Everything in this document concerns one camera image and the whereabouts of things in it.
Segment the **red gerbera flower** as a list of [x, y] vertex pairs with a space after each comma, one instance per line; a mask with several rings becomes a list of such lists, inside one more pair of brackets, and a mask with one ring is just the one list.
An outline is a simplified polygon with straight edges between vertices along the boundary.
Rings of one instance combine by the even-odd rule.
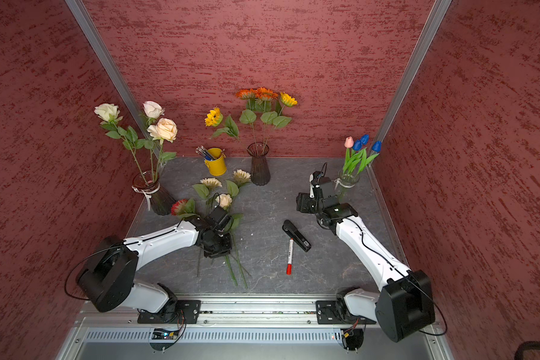
[[171, 215], [179, 218], [188, 218], [196, 214], [194, 199], [180, 199], [172, 205]]

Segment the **blue tulip flower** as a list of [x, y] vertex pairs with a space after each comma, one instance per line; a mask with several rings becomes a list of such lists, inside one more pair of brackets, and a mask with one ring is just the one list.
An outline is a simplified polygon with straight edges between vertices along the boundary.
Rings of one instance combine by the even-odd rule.
[[363, 172], [366, 166], [374, 161], [374, 159], [380, 154], [382, 150], [382, 145], [383, 143], [381, 141], [376, 141], [372, 145], [370, 152], [368, 152], [366, 148], [363, 148], [363, 150], [361, 150], [358, 173]]
[[355, 143], [354, 149], [356, 150], [356, 155], [358, 156], [357, 159], [357, 174], [360, 174], [367, 165], [371, 162], [370, 158], [368, 157], [368, 150], [367, 150], [367, 144], [370, 139], [370, 136], [368, 134], [365, 134], [359, 141], [360, 148], [358, 148], [358, 143]]
[[[358, 143], [358, 149], [360, 149], [359, 140], [356, 140], [354, 142], [354, 146], [355, 146], [355, 143]], [[352, 153], [351, 153], [352, 157], [350, 159], [349, 166], [348, 166], [348, 168], [347, 168], [347, 170], [345, 172], [345, 174], [348, 174], [348, 175], [352, 174], [355, 171], [356, 163], [358, 161], [358, 159], [357, 159], [358, 156], [356, 155], [356, 150], [354, 149], [354, 146], [353, 146], [353, 150], [352, 150]]]

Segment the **yellow sunflower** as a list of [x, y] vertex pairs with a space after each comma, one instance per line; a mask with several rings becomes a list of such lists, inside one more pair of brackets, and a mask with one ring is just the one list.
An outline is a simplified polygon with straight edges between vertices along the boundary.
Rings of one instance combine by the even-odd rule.
[[286, 108], [292, 108], [298, 105], [298, 101], [291, 95], [281, 92], [276, 103], [277, 117], [272, 120], [276, 129], [285, 128], [291, 123], [292, 118], [285, 114]]
[[211, 138], [227, 135], [239, 139], [239, 128], [231, 115], [224, 116], [218, 107], [210, 109], [205, 117], [205, 126], [214, 129]]

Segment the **clear glass vase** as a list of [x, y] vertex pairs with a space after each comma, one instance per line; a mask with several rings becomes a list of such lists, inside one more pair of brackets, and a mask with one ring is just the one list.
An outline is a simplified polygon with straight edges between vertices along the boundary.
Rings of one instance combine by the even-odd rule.
[[342, 170], [338, 173], [338, 178], [334, 181], [334, 192], [340, 203], [345, 203], [353, 197], [359, 180], [359, 174], [347, 174]]

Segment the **white rose flower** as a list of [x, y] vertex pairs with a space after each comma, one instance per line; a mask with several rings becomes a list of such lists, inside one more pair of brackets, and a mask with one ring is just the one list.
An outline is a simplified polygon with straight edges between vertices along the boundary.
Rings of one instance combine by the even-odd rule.
[[140, 138], [132, 126], [121, 126], [123, 116], [118, 105], [102, 103], [94, 108], [94, 114], [100, 119], [99, 126], [106, 131], [106, 136], [120, 140], [124, 148], [130, 152], [139, 174], [142, 175], [143, 169], [138, 160], [137, 151], [146, 146], [146, 140]]

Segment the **aluminium corner profile right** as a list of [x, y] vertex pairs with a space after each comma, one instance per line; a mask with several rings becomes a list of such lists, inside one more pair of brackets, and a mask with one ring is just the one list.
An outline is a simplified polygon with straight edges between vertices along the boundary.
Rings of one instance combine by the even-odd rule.
[[391, 99], [385, 116], [374, 138], [374, 142], [383, 142], [388, 134], [396, 116], [406, 98], [411, 85], [430, 49], [430, 46], [436, 36], [438, 29], [452, 3], [452, 0], [436, 0], [430, 9], [427, 20], [421, 30], [421, 34], [409, 57], [409, 61], [404, 69], [403, 75]]

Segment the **yellow metal pen bucket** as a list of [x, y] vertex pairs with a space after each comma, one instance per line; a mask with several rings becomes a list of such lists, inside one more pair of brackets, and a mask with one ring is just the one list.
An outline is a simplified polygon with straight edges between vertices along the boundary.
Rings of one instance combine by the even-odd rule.
[[227, 171], [224, 151], [220, 148], [209, 148], [207, 150], [211, 160], [205, 160], [205, 165], [212, 176], [222, 176]]

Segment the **red glass vase with ribbon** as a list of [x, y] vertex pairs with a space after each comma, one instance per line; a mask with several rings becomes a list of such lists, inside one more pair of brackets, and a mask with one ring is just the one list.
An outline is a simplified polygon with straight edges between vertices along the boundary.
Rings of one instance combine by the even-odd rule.
[[144, 196], [148, 211], [152, 211], [160, 216], [171, 214], [171, 209], [176, 200], [161, 185], [158, 177], [154, 179], [151, 171], [137, 174], [133, 179], [132, 188], [136, 193]]

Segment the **aluminium corner profile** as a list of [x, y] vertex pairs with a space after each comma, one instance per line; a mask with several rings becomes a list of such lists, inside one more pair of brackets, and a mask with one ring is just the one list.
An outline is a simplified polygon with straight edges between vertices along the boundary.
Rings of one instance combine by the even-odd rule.
[[427, 20], [421, 30], [421, 34], [409, 57], [409, 61], [404, 69], [403, 75], [391, 99], [385, 116], [374, 138], [374, 142], [383, 142], [388, 134], [396, 116], [406, 98], [411, 85], [430, 49], [430, 46], [436, 36], [438, 29], [452, 3], [452, 0], [436, 0], [430, 9]]
[[85, 35], [91, 48], [94, 50], [95, 55], [102, 64], [106, 74], [114, 85], [115, 90], [127, 107], [129, 114], [135, 121], [138, 132], [142, 133], [142, 131], [145, 130], [145, 123], [143, 121], [140, 104], [136, 101], [129, 89], [128, 84], [111, 56], [110, 51], [97, 30], [86, 6], [83, 1], [79, 0], [65, 0], [64, 2], [68, 6], [73, 18]]

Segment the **pale pink rose flower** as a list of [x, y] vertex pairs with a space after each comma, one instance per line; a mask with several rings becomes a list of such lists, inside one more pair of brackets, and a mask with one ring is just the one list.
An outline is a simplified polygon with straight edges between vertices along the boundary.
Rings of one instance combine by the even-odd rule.
[[158, 180], [158, 171], [169, 161], [176, 158], [175, 151], [164, 151], [164, 143], [173, 143], [178, 134], [176, 123], [168, 118], [147, 118], [147, 132], [151, 137], [151, 150], [158, 150], [157, 165], [153, 169], [153, 179]]

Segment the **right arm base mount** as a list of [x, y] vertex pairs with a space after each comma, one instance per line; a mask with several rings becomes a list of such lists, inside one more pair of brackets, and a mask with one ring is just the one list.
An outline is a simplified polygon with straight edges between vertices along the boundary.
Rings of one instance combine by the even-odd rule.
[[337, 308], [336, 301], [319, 300], [316, 305], [316, 321], [319, 325], [347, 324]]

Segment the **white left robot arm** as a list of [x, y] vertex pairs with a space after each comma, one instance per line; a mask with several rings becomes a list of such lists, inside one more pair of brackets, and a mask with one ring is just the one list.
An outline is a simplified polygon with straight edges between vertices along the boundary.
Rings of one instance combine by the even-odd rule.
[[225, 257], [232, 250], [230, 230], [235, 220], [216, 207], [202, 217], [190, 214], [165, 229], [118, 242], [105, 238], [84, 259], [76, 285], [97, 311], [126, 307], [139, 311], [139, 321], [173, 323], [182, 316], [178, 298], [167, 286], [137, 280], [137, 273], [151, 262], [183, 248], [198, 247], [204, 257]]

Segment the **aluminium corner profile left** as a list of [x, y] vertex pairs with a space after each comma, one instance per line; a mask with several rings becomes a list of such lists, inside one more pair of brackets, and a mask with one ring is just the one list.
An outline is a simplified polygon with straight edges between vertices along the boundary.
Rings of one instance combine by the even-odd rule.
[[115, 90], [127, 107], [129, 114], [135, 121], [138, 132], [142, 133], [142, 131], [145, 130], [145, 123], [143, 121], [140, 104], [136, 101], [129, 89], [128, 84], [111, 56], [110, 51], [97, 30], [86, 6], [83, 1], [79, 0], [65, 0], [64, 2], [68, 6], [73, 18], [85, 35], [91, 48], [94, 50], [95, 55], [102, 64], [106, 74], [114, 85]]

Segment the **pink tulip bud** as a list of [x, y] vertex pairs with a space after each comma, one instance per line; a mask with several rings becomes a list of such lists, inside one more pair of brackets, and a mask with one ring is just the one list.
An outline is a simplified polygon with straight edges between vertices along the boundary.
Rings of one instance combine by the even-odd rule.
[[345, 139], [344, 147], [346, 149], [345, 158], [344, 158], [344, 165], [343, 165], [343, 173], [347, 171], [348, 166], [350, 165], [350, 159], [352, 157], [351, 153], [354, 146], [354, 139], [351, 136], [348, 136]]

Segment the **pens in bucket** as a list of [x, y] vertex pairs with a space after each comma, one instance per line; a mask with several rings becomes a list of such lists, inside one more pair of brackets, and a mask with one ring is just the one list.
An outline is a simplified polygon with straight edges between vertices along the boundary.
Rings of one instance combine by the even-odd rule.
[[211, 154], [204, 146], [196, 147], [196, 153], [202, 156], [206, 161], [215, 161], [218, 158]]

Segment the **aluminium front rail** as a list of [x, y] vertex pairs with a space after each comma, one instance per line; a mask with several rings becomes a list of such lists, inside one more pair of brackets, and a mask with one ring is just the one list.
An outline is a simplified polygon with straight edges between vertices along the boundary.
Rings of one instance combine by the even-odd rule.
[[[190, 328], [340, 328], [352, 326], [319, 308], [318, 301], [334, 301], [333, 295], [181, 294], [180, 302], [199, 301], [190, 317]], [[73, 322], [75, 328], [139, 328], [138, 311], [117, 307], [100, 313], [87, 302]]]

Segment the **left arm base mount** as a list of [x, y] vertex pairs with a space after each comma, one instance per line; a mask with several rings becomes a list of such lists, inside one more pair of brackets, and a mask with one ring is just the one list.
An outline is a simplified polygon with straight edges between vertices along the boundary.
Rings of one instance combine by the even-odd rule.
[[197, 323], [202, 302], [200, 300], [169, 300], [157, 313], [138, 311], [138, 324], [190, 324]]

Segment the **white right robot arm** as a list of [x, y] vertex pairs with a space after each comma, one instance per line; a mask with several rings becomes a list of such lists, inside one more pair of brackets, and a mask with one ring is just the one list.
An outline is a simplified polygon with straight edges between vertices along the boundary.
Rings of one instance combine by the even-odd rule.
[[386, 250], [358, 212], [338, 201], [333, 182], [323, 172], [310, 175], [310, 191], [298, 194], [296, 210], [315, 215], [319, 226], [347, 245], [376, 283], [377, 292], [354, 289], [343, 295], [347, 313], [373, 320], [394, 342], [435, 322], [431, 279], [423, 271], [412, 271]]

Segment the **red capped white marker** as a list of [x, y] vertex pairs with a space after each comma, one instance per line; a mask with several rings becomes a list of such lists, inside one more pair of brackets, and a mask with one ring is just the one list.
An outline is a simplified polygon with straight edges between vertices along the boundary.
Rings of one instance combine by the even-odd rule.
[[288, 258], [287, 258], [287, 266], [286, 266], [286, 274], [287, 275], [292, 274], [292, 269], [293, 269], [293, 247], [294, 247], [294, 240], [291, 238], [289, 240]]

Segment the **blue tulip pair left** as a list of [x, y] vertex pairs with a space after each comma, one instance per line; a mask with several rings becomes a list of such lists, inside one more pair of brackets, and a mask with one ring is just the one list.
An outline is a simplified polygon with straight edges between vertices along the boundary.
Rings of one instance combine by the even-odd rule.
[[235, 287], [243, 287], [249, 289], [249, 279], [251, 277], [250, 272], [242, 265], [240, 259], [237, 256], [227, 254], [223, 257], [226, 264], [226, 268], [229, 271], [229, 276], [232, 284]]

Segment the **dark ribbed glass vase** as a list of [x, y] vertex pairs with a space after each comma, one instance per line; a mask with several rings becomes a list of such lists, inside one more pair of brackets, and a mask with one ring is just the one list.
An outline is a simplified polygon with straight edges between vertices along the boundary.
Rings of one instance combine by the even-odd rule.
[[251, 158], [250, 180], [257, 186], [267, 185], [271, 179], [267, 154], [269, 147], [263, 142], [253, 142], [247, 147]]

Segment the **black stapler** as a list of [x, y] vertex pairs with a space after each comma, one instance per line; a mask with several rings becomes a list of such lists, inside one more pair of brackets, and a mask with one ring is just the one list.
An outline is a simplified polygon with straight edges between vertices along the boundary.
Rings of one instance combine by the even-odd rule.
[[298, 228], [290, 220], [285, 220], [282, 230], [304, 251], [309, 252], [311, 243], [300, 233]]

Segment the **orange gerbera flower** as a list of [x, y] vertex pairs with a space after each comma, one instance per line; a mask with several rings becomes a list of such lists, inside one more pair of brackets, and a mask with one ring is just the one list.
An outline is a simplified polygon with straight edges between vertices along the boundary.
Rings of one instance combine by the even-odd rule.
[[258, 97], [258, 90], [254, 88], [243, 88], [235, 93], [235, 96], [245, 102], [245, 110], [242, 111], [240, 122], [250, 126], [253, 134], [253, 140], [257, 141], [257, 131], [255, 128], [255, 121], [257, 114], [254, 112], [256, 106], [256, 99]]
[[259, 87], [254, 90], [254, 94], [261, 114], [272, 111], [272, 106], [278, 99], [278, 93], [276, 91], [265, 87]]

